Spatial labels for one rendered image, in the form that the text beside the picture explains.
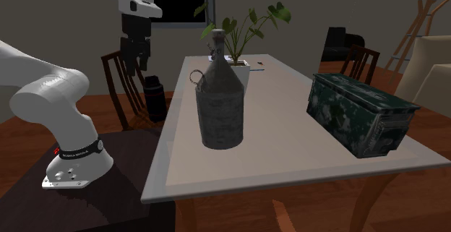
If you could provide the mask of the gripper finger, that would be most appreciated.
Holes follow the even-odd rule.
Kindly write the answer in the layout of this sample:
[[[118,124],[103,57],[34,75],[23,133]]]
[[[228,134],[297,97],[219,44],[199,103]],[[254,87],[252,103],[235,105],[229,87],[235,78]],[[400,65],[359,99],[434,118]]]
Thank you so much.
[[[141,71],[147,70],[147,61],[150,58],[150,42],[143,41],[138,44],[139,69]]]
[[[120,41],[121,57],[126,66],[126,73],[129,76],[136,74],[135,63],[137,60],[137,54],[134,43],[128,38],[121,38]]]

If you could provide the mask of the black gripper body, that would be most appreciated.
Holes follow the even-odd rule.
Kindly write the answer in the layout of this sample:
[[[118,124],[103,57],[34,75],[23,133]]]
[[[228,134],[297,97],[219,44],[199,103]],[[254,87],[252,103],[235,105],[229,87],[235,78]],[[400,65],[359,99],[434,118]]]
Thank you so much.
[[[121,37],[121,48],[126,45],[150,46],[152,20],[131,14],[121,15],[121,29],[125,37]]]

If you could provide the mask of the black bottle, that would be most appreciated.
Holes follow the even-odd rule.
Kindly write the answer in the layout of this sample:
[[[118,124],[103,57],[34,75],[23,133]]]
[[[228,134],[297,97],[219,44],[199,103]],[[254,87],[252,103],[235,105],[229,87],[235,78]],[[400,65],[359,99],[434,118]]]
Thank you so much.
[[[145,77],[143,91],[150,120],[152,122],[164,121],[167,116],[166,97],[159,78],[156,75]]]

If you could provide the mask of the dark window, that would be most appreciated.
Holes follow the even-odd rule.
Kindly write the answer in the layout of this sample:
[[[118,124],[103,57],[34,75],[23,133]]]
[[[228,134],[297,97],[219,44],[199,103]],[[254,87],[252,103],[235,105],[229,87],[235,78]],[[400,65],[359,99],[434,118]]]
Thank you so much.
[[[215,21],[215,0],[154,0],[163,10],[153,28],[201,28]]]

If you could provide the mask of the grey metal jug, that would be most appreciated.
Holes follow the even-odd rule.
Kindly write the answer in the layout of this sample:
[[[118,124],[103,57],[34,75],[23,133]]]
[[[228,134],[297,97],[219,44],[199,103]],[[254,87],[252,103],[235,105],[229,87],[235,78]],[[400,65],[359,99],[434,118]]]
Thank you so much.
[[[212,62],[192,81],[202,144],[214,150],[231,149],[244,139],[244,86],[224,59],[225,37],[225,30],[212,30]]]

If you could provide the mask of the green plant in white pot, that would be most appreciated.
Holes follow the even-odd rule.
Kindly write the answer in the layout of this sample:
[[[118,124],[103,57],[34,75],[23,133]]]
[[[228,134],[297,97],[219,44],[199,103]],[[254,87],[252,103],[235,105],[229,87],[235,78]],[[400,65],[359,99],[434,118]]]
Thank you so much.
[[[211,19],[208,19],[207,27],[202,31],[200,39],[203,39],[216,29],[225,31],[223,44],[228,52],[226,61],[241,80],[244,88],[246,88],[249,81],[251,68],[240,57],[244,52],[245,46],[253,37],[259,37],[260,39],[265,37],[261,29],[263,24],[268,20],[278,29],[277,20],[282,20],[289,24],[291,21],[291,12],[279,1],[276,5],[269,5],[267,7],[267,13],[260,17],[257,16],[255,8],[249,8],[248,14],[241,24],[234,17],[225,17],[220,25],[216,25]]]

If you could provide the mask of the dark robot stand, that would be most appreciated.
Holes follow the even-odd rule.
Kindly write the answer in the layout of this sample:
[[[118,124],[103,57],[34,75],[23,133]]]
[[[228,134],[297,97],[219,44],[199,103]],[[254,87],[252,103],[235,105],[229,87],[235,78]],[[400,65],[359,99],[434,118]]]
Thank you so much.
[[[162,129],[102,134],[111,170],[82,189],[43,189],[52,149],[0,198],[0,232],[175,232],[174,202],[140,198]]]

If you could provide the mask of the grey table with wooden legs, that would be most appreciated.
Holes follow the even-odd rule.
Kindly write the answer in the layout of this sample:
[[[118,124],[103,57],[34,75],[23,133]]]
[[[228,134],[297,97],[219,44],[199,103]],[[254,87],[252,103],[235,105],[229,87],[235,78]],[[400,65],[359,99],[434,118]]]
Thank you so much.
[[[381,158],[358,159],[306,112],[312,82],[267,55],[248,55],[252,72],[244,98],[244,139],[229,150],[201,141],[194,85],[189,75],[209,65],[187,56],[145,182],[145,204],[176,201],[195,231],[193,200],[257,189],[365,178],[349,232],[362,232],[369,211],[400,173],[450,166],[451,161],[405,137]]]

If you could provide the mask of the dark green metal box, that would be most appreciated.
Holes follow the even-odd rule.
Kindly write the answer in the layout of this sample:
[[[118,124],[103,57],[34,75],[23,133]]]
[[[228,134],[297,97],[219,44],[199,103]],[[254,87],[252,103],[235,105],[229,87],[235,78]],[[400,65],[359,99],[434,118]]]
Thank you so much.
[[[314,75],[306,112],[356,158],[396,150],[420,107],[340,73]]]

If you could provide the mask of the wooden tripod floor lamp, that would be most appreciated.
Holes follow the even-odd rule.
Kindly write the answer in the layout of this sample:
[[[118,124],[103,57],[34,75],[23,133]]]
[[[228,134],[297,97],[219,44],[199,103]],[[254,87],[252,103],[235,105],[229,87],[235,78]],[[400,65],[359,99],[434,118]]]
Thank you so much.
[[[390,68],[394,60],[397,60],[397,64],[395,66],[395,69],[392,73],[392,76],[390,77],[390,80],[388,82],[389,85],[391,85],[395,79],[396,74],[399,72],[401,66],[403,65],[404,61],[407,61],[406,56],[408,55],[408,52],[411,49],[411,46],[413,45],[413,42],[415,39],[420,38],[421,35],[418,34],[419,30],[423,26],[423,23],[425,19],[428,19],[426,23],[426,29],[424,36],[427,36],[431,29],[431,24],[434,19],[434,15],[437,13],[439,9],[441,9],[449,0],[444,0],[441,2],[436,8],[432,9],[430,12],[431,6],[436,2],[437,0],[426,0],[425,3],[423,3],[422,0],[417,1],[417,15],[415,19],[412,21],[411,26],[408,28],[407,32],[403,36],[402,40],[400,41],[398,47],[395,49],[393,54],[390,57],[390,60],[387,62],[387,65],[384,67],[383,74]]]

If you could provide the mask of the beige sofa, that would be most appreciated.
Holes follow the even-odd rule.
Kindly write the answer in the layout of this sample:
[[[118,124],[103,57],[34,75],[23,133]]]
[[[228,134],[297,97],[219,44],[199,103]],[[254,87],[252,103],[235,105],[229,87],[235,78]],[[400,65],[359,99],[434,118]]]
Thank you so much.
[[[395,96],[451,118],[451,35],[416,39]]]

